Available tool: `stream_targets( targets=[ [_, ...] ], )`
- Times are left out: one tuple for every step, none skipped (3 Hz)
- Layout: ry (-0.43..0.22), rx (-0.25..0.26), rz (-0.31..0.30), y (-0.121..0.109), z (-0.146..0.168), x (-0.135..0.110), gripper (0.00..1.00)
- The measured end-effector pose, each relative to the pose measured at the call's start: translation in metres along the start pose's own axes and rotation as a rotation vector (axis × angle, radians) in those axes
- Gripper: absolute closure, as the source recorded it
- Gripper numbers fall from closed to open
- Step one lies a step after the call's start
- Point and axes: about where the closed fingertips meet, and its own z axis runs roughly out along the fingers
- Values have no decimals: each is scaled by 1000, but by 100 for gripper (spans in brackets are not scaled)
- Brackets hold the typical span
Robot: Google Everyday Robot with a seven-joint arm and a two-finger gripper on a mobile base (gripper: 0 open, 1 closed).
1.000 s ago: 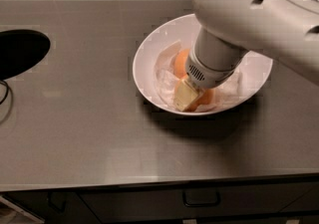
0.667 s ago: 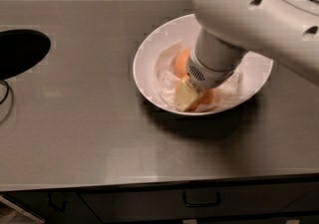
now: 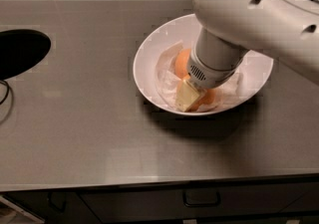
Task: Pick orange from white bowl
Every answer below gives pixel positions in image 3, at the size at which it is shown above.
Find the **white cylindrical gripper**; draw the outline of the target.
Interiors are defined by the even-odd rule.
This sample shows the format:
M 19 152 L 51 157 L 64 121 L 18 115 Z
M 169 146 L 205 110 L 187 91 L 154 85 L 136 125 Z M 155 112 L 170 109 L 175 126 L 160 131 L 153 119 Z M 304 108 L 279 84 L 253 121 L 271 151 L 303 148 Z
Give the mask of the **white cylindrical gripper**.
M 205 95 L 205 89 L 213 89 L 227 82 L 234 69 L 221 71 L 205 65 L 192 50 L 186 69 L 190 80 L 182 80 L 176 88 L 175 105 L 181 112 L 188 112 Z

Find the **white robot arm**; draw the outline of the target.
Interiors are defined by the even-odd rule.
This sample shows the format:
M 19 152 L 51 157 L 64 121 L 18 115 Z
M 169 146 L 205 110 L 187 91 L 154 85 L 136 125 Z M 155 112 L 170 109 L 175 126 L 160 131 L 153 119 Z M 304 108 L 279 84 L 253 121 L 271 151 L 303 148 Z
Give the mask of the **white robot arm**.
M 201 31 L 176 90 L 186 112 L 206 90 L 227 82 L 252 50 L 319 82 L 318 5 L 309 0 L 192 0 Z

